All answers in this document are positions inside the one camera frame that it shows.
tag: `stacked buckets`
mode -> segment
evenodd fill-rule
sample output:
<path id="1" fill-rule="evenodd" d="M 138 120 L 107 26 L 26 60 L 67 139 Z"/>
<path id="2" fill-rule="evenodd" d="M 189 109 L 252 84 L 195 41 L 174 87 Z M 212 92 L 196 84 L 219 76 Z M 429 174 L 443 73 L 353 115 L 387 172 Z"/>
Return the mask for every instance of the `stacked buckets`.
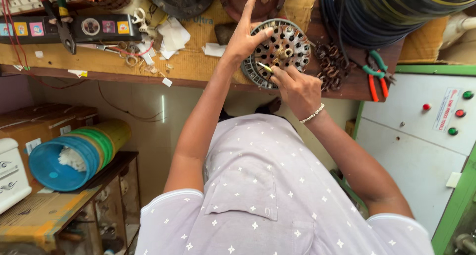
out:
<path id="1" fill-rule="evenodd" d="M 75 129 L 35 147 L 29 158 L 30 171 L 48 188 L 63 192 L 76 190 L 103 169 L 130 137 L 130 126 L 120 119 Z M 59 163 L 64 146 L 81 156 L 86 171 L 79 172 Z"/>

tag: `scissors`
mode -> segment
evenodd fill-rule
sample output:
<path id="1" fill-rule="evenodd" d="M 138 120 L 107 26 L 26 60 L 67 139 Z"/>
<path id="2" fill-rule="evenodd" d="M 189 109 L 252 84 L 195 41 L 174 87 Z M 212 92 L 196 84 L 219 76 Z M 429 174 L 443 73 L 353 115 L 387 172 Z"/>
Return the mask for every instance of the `scissors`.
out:
<path id="1" fill-rule="evenodd" d="M 139 52 L 139 48 L 137 48 L 134 45 L 128 45 L 124 41 L 119 41 L 117 44 L 114 44 L 114 45 L 102 45 L 102 44 L 93 44 L 93 43 L 77 43 L 76 45 L 78 47 L 84 47 L 84 48 L 89 48 L 89 49 L 96 49 L 96 50 L 116 53 L 122 59 L 126 59 L 126 63 L 130 66 L 136 65 L 139 61 L 137 56 L 128 55 L 125 52 L 108 49 L 110 47 L 116 47 L 116 48 L 119 48 L 121 50 L 124 50 L 124 51 L 126 51 L 128 53 L 132 53 L 132 54 L 137 54 Z"/>

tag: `green button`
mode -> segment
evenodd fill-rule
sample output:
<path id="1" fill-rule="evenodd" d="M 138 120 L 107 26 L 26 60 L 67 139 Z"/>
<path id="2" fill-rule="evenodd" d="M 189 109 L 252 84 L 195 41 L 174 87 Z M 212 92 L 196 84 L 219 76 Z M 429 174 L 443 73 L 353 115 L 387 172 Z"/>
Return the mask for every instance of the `green button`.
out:
<path id="1" fill-rule="evenodd" d="M 449 128 L 448 133 L 449 133 L 449 135 L 455 136 L 455 135 L 458 134 L 458 130 L 456 128 Z"/>
<path id="2" fill-rule="evenodd" d="M 472 91 L 465 91 L 463 93 L 463 98 L 464 99 L 471 99 L 471 98 L 473 98 L 474 95 L 475 95 L 475 93 L 472 92 Z"/>

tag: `shirt sleeve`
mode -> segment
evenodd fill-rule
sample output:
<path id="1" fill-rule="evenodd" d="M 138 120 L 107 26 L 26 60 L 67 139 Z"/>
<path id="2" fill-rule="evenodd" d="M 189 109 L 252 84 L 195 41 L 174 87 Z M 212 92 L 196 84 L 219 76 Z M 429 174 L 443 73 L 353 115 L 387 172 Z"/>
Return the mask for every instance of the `shirt sleeve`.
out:
<path id="1" fill-rule="evenodd" d="M 203 193 L 180 189 L 162 194 L 140 211 L 135 255 L 182 254 L 202 208 Z"/>
<path id="2" fill-rule="evenodd" d="M 388 254 L 435 254 L 428 231 L 414 219 L 393 213 L 380 213 L 371 216 L 367 222 Z"/>

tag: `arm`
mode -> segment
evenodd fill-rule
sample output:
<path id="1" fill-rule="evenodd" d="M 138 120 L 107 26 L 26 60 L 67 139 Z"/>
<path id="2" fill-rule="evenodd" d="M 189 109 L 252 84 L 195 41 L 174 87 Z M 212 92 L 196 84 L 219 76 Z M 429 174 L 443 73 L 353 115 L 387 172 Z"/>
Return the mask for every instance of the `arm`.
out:
<path id="1" fill-rule="evenodd" d="M 182 188 L 203 191 L 202 167 L 230 87 L 231 76 L 239 68 L 241 61 L 273 32 L 272 28 L 267 28 L 255 36 L 250 35 L 250 19 L 255 2 L 256 0 L 248 0 L 246 3 L 225 53 L 182 128 L 164 193 Z"/>
<path id="2" fill-rule="evenodd" d="M 321 104 L 321 84 L 318 78 L 300 73 L 290 66 L 286 71 L 272 67 L 276 83 L 294 115 L 303 120 Z M 336 162 L 355 193 L 368 207 L 369 214 L 396 213 L 413 218 L 407 201 L 389 173 L 323 109 L 305 123 Z"/>

